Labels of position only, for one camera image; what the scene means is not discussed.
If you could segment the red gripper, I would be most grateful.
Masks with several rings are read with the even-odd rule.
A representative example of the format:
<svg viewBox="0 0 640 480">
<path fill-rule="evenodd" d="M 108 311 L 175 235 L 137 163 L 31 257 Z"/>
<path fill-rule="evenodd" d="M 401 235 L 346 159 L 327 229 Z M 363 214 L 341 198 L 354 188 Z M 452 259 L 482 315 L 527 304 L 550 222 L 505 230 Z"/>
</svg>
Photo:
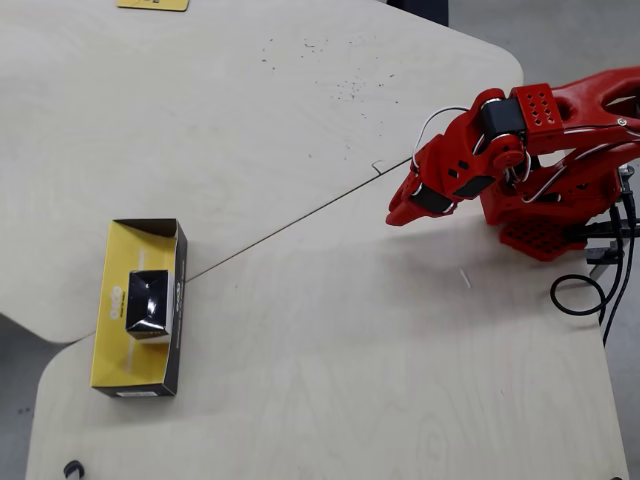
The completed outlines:
<svg viewBox="0 0 640 480">
<path fill-rule="evenodd" d="M 419 174 L 410 171 L 394 194 L 386 224 L 445 216 L 457 203 L 476 198 L 524 160 L 525 133 L 519 111 L 460 114 L 416 156 Z"/>
</svg>

